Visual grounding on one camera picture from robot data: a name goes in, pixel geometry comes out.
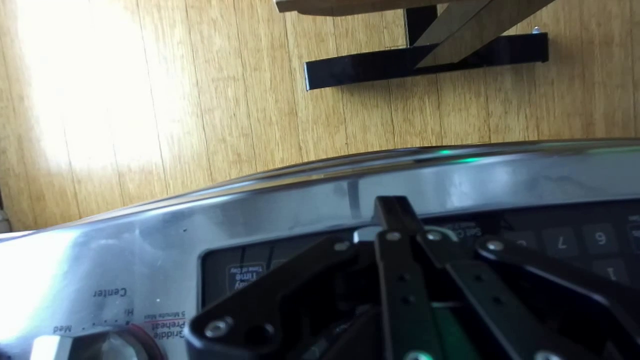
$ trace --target control panel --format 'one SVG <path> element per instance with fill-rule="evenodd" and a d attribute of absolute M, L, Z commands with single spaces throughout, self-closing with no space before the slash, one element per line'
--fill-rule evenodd
<path fill-rule="evenodd" d="M 640 203 L 599 203 L 554 209 L 427 218 L 471 247 L 480 237 L 500 237 L 582 271 L 640 288 Z M 201 306 L 249 285 L 322 238 L 349 240 L 353 231 L 275 240 L 207 253 L 201 259 Z"/>

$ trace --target button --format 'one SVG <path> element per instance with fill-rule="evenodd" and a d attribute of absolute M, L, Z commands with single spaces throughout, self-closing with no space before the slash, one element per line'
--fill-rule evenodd
<path fill-rule="evenodd" d="M 516 243 L 517 247 L 524 249 L 538 249 L 538 240 L 533 233 L 503 233 L 501 234 L 505 240 Z"/>
<path fill-rule="evenodd" d="M 607 279 L 611 282 L 630 285 L 622 260 L 598 260 L 598 263 L 594 263 L 592 271 L 598 276 L 604 276 L 604 279 Z"/>
<path fill-rule="evenodd" d="M 543 250 L 552 259 L 572 259 L 578 257 L 578 243 L 573 231 L 570 228 L 550 228 L 541 233 Z"/>
<path fill-rule="evenodd" d="M 589 224 L 582 228 L 585 250 L 589 254 L 615 254 L 619 250 L 609 224 Z"/>

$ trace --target black bracket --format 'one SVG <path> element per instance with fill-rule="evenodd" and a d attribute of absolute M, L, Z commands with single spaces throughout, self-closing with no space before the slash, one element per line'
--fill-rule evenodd
<path fill-rule="evenodd" d="M 417 39 L 427 31 L 427 27 L 434 24 L 434 20 L 438 19 L 438 11 L 436 7 L 407 8 L 403 11 L 403 19 L 407 49 L 306 62 L 306 88 L 315 91 L 438 72 L 547 62 L 547 35 L 538 33 L 500 37 L 458 62 L 417 68 L 417 65 L 440 47 L 414 47 Z"/>
<path fill-rule="evenodd" d="M 635 291 L 497 237 L 424 233 L 405 199 L 379 197 L 376 221 L 376 240 L 325 238 L 195 315 L 190 359 L 638 359 Z"/>

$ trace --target label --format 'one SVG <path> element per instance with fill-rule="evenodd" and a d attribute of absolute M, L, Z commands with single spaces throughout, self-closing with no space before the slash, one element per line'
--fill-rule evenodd
<path fill-rule="evenodd" d="M 126 288 L 99 288 L 93 291 L 93 298 L 126 298 Z"/>
<path fill-rule="evenodd" d="M 241 288 L 263 274 L 263 265 L 241 265 L 227 269 L 227 291 Z"/>
<path fill-rule="evenodd" d="M 74 329 L 67 326 L 67 324 L 66 324 L 66 326 L 54 326 L 52 333 L 54 333 L 54 335 L 71 335 Z"/>
<path fill-rule="evenodd" d="M 145 315 L 143 324 L 156 341 L 181 339 L 186 326 L 184 313 L 156 313 Z"/>

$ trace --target wooden floor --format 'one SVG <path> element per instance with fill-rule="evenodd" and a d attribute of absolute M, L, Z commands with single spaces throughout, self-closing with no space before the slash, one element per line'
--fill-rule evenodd
<path fill-rule="evenodd" d="M 400 12 L 270 0 L 0 0 L 0 191 L 15 228 L 398 147 L 640 132 L 640 4 L 555 0 L 552 62 L 304 93 L 301 62 L 398 49 Z"/>

